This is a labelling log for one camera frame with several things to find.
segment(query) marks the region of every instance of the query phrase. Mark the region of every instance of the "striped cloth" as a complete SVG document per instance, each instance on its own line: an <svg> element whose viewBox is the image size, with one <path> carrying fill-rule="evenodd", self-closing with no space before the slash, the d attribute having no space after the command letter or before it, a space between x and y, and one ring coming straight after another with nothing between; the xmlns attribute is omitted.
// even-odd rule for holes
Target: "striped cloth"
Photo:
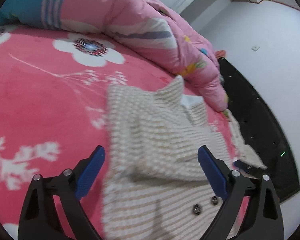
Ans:
<svg viewBox="0 0 300 240"><path fill-rule="evenodd" d="M111 85L108 91L111 164L104 185L107 239L199 239L217 214L198 161L207 145L231 167L221 133L208 125L203 101L181 104L176 78L157 92ZM201 214L192 213L193 205Z"/></svg>

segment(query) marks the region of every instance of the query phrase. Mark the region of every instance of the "black floor mat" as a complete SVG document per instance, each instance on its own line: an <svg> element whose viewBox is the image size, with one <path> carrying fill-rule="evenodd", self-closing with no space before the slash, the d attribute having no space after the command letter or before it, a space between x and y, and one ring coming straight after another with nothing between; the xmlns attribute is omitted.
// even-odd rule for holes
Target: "black floor mat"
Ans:
<svg viewBox="0 0 300 240"><path fill-rule="evenodd" d="M300 186L298 170L287 139L267 104L226 59L219 60L229 109L240 124L246 144L259 154L280 199Z"/></svg>

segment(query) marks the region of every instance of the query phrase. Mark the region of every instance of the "bolt head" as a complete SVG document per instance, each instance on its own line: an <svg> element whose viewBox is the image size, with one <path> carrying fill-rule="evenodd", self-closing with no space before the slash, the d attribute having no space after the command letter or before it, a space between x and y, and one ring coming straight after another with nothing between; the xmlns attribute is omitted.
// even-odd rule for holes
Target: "bolt head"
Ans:
<svg viewBox="0 0 300 240"><path fill-rule="evenodd" d="M266 180L266 181L270 180L270 177L269 177L267 174L264 174L264 175L262 176L262 178L263 178L264 180Z"/></svg>
<svg viewBox="0 0 300 240"><path fill-rule="evenodd" d="M239 177L239 176L240 176L240 171L238 171L238 170L232 170L232 171L231 171L231 174L232 174L232 176L234 176L234 177Z"/></svg>
<svg viewBox="0 0 300 240"><path fill-rule="evenodd" d="M66 169L63 171L63 175L65 176L70 176L72 174L72 170L71 169Z"/></svg>
<svg viewBox="0 0 300 240"><path fill-rule="evenodd" d="M33 176L33 180L37 181L39 179L41 179L41 175L40 174L36 174L36 175Z"/></svg>

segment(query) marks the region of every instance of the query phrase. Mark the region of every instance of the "pink bedsheet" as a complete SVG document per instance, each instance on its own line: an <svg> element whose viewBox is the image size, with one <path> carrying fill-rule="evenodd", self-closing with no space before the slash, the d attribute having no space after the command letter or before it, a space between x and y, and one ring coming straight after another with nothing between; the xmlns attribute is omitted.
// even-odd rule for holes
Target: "pink bedsheet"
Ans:
<svg viewBox="0 0 300 240"><path fill-rule="evenodd" d="M98 60L98 67L89 67L91 60ZM25 26L0 28L0 222L10 224L10 232L16 230L34 174L56 176L89 156L97 145L108 152L106 89L110 83L155 91L172 79L103 35ZM186 87L185 94L196 94ZM222 113L207 109L209 123L224 135L234 157L227 120ZM108 162L106 158L81 201L101 235L101 185ZM64 227L73 236L66 223Z"/></svg>

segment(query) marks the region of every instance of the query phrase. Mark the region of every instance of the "wall outlet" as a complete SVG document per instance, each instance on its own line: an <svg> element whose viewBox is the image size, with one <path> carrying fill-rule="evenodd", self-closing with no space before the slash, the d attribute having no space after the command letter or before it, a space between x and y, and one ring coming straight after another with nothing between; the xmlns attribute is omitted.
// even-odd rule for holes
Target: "wall outlet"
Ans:
<svg viewBox="0 0 300 240"><path fill-rule="evenodd" d="M251 49L252 49L253 51L257 51L258 49L260 49L260 47L259 47L259 46L253 46Z"/></svg>

